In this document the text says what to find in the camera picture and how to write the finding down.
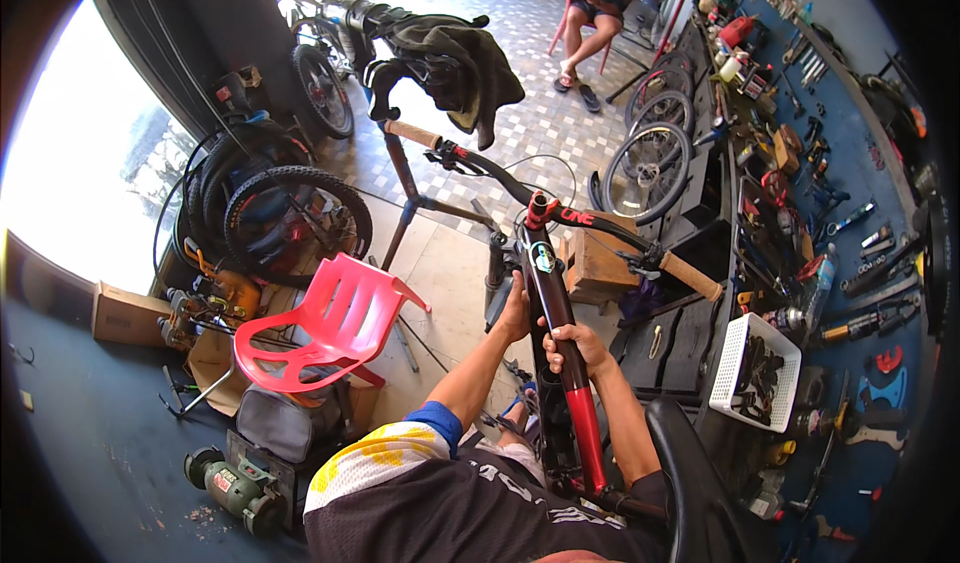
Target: bag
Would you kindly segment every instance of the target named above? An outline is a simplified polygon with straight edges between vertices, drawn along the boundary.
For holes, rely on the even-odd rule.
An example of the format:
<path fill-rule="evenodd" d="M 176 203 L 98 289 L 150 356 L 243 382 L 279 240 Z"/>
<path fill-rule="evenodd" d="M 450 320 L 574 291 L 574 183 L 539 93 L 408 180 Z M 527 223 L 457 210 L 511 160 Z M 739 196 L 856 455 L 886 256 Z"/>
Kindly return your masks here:
<path fill-rule="evenodd" d="M 327 377 L 335 371 L 321 369 L 318 374 Z M 317 390 L 288 395 L 252 383 L 240 398 L 237 432 L 283 461 L 302 463 L 319 440 L 341 428 L 341 419 L 350 419 L 348 388 L 340 379 Z"/>

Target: brown grip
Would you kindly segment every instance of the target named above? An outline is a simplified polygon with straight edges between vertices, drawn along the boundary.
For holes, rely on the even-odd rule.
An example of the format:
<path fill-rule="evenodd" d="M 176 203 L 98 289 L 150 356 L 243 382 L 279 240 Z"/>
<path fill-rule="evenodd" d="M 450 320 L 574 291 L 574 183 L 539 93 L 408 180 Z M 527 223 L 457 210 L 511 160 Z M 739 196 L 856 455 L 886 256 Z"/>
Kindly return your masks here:
<path fill-rule="evenodd" d="M 403 138 L 410 139 L 415 143 L 420 143 L 427 149 L 436 150 L 440 146 L 440 142 L 444 139 L 444 137 L 440 134 L 432 134 L 426 130 L 420 129 L 419 127 L 410 125 L 409 123 L 404 123 L 403 121 L 393 121 L 392 119 L 387 119 L 384 122 L 383 129 L 390 134 L 402 136 Z"/>
<path fill-rule="evenodd" d="M 700 273 L 696 267 L 670 251 L 663 253 L 660 269 L 666 271 L 713 303 L 723 294 L 723 286 Z"/>

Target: hand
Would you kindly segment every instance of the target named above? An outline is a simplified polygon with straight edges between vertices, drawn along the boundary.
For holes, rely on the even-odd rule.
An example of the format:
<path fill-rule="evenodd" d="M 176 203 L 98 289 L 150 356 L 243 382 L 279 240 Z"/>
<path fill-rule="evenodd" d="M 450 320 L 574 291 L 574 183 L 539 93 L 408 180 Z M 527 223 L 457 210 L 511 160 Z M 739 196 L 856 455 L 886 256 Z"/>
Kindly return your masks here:
<path fill-rule="evenodd" d="M 546 327 L 546 318 L 540 317 L 536 325 Z M 586 362 L 586 375 L 591 379 L 616 368 L 617 361 L 604 347 L 597 334 L 580 322 L 577 325 L 567 324 L 548 331 L 543 336 L 543 350 L 546 351 L 546 360 L 550 364 L 550 371 L 559 374 L 564 366 L 564 356 L 557 352 L 554 341 L 575 341 L 583 361 Z"/>
<path fill-rule="evenodd" d="M 502 332 L 504 336 L 513 344 L 522 341 L 524 337 L 530 334 L 530 297 L 527 291 L 523 289 L 523 275 L 520 271 L 513 271 L 513 286 L 510 288 L 510 295 L 507 296 L 507 302 L 503 305 L 503 312 L 500 318 L 493 324 L 493 329 Z"/>

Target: man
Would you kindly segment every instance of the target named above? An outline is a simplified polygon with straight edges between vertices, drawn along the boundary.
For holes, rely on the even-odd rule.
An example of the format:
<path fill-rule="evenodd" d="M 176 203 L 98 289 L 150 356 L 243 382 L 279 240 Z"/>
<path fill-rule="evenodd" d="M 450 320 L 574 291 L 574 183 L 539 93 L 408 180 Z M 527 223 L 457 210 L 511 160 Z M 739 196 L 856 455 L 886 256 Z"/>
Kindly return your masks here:
<path fill-rule="evenodd" d="M 599 53 L 623 29 L 623 12 L 631 0 L 570 0 L 566 12 L 566 27 L 563 29 L 563 49 L 566 58 L 559 62 L 559 76 L 554 88 L 565 93 L 577 80 L 577 65 Z M 596 32 L 583 40 L 580 29 L 584 24 L 593 24 Z M 586 109 L 592 113 L 600 110 L 596 94 L 585 84 L 580 94 Z"/>
<path fill-rule="evenodd" d="M 403 421 L 335 454 L 314 476 L 303 523 L 315 561 L 657 561 L 660 534 L 544 489 L 544 471 L 522 438 L 504 431 L 470 448 L 463 436 L 480 413 L 507 347 L 529 329 L 519 272 L 492 330 Z M 538 322 L 546 325 L 543 317 Z M 616 464 L 634 497 L 666 506 L 666 484 L 643 418 L 620 368 L 593 331 L 567 325 L 546 334 L 550 368 L 563 357 L 553 340 L 576 341 L 609 421 Z M 522 402 L 506 415 L 525 426 Z"/>

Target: plastic basket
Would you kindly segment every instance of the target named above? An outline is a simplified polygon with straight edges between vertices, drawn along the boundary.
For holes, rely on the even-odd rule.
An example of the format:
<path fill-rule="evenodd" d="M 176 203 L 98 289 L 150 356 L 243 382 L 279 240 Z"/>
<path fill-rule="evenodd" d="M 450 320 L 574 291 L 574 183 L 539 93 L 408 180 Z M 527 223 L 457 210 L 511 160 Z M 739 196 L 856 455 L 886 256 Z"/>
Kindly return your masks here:
<path fill-rule="evenodd" d="M 767 349 L 783 357 L 783 366 L 776 370 L 776 389 L 770 412 L 770 425 L 763 425 L 759 421 L 741 415 L 732 405 L 748 336 L 762 338 Z M 710 392 L 710 408 L 745 424 L 783 434 L 790 422 L 790 410 L 793 409 L 793 399 L 797 394 L 800 359 L 800 349 L 785 335 L 763 321 L 759 315 L 747 313 L 739 319 L 734 319 L 726 324 L 726 338 L 724 338 L 723 353 L 720 354 L 720 366 L 717 368 L 713 390 Z"/>

